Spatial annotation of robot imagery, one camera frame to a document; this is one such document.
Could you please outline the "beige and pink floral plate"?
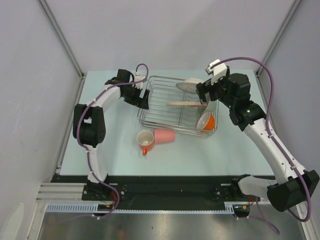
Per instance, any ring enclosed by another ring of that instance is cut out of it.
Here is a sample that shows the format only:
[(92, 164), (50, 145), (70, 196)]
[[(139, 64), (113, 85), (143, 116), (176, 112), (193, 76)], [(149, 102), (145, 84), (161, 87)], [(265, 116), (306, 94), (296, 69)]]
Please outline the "beige and pink floral plate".
[(166, 103), (169, 107), (206, 107), (207, 103), (201, 103), (199, 101), (171, 101)]

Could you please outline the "white and orange bowl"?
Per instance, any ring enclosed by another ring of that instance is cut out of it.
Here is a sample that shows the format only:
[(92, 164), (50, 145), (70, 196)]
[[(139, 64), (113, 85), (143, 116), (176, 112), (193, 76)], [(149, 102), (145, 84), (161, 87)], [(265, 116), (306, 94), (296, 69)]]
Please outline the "white and orange bowl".
[(198, 130), (205, 130), (205, 131), (212, 131), (216, 126), (216, 121), (211, 112), (205, 112), (199, 118), (196, 129)]

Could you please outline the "metal wire dish rack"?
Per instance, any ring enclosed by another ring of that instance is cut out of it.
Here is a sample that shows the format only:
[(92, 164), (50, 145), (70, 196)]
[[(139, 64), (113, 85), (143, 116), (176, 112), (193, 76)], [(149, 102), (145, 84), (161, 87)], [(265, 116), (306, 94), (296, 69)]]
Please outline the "metal wire dish rack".
[(149, 90), (149, 109), (140, 109), (137, 113), (138, 121), (148, 128), (170, 129), (179, 133), (210, 137), (218, 128), (219, 106), (211, 112), (214, 118), (214, 128), (200, 129), (197, 126), (205, 106), (173, 106), (173, 102), (199, 102), (197, 94), (184, 92), (176, 84), (182, 83), (183, 78), (152, 75), (146, 84)]

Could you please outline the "large white grey-rimmed plate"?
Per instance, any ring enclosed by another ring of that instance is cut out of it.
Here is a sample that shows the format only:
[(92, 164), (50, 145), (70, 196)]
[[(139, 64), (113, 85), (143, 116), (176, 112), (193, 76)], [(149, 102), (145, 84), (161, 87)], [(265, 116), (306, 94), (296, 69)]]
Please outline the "large white grey-rimmed plate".
[(202, 84), (204, 82), (205, 80), (199, 78), (187, 78), (184, 81), (177, 83), (175, 86), (183, 92), (196, 94), (197, 84)]

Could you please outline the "pink plastic cup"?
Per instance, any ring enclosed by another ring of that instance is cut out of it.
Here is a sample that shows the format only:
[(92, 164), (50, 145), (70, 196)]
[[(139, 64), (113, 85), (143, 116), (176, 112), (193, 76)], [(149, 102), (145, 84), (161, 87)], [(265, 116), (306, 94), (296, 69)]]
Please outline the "pink plastic cup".
[(167, 144), (176, 140), (176, 133), (170, 129), (154, 129), (154, 143)]

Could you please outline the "orange mug white inside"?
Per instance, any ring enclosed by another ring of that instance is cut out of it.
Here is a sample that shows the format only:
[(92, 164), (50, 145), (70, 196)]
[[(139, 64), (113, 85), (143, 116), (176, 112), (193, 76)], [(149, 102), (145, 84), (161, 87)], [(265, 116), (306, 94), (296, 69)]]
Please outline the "orange mug white inside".
[(136, 136), (136, 140), (142, 150), (143, 156), (146, 156), (147, 153), (150, 152), (155, 145), (154, 134), (149, 130), (140, 131)]

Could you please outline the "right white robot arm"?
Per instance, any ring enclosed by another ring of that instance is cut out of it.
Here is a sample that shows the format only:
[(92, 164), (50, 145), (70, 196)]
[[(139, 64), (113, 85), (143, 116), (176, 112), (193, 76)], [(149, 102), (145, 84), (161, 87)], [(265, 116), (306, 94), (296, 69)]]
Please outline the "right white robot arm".
[(218, 81), (207, 80), (196, 85), (202, 103), (220, 101), (229, 109), (229, 117), (260, 150), (275, 181), (244, 174), (230, 188), (231, 196), (242, 201), (248, 195), (269, 200), (279, 212), (307, 201), (314, 193), (320, 176), (315, 170), (306, 170), (285, 148), (267, 123), (266, 113), (251, 100), (251, 84), (245, 74), (233, 73)]

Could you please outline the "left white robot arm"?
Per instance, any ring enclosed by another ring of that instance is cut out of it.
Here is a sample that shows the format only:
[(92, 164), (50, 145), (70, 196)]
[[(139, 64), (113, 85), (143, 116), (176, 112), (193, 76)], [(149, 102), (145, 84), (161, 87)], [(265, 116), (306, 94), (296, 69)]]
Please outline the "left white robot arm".
[(87, 179), (96, 184), (93, 194), (100, 200), (110, 196), (110, 185), (104, 183), (108, 176), (106, 167), (98, 160), (98, 146), (106, 137), (105, 112), (110, 106), (122, 98), (124, 102), (139, 109), (149, 109), (149, 94), (146, 89), (143, 96), (143, 84), (148, 80), (149, 69), (146, 74), (138, 74), (139, 67), (146, 65), (141, 63), (132, 73), (126, 69), (119, 69), (117, 75), (107, 80), (103, 90), (87, 104), (76, 104), (73, 110), (72, 134), (77, 143), (84, 148), (89, 173)]

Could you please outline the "green bowl brown rim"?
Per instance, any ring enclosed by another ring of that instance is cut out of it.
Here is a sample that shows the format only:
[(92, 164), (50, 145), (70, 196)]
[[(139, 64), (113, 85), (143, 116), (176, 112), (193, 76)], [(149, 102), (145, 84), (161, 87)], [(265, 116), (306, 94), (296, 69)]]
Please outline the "green bowl brown rim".
[(207, 113), (207, 112), (214, 112), (217, 108), (217, 102), (216, 101), (209, 101), (205, 105), (198, 108), (198, 113), (200, 115)]

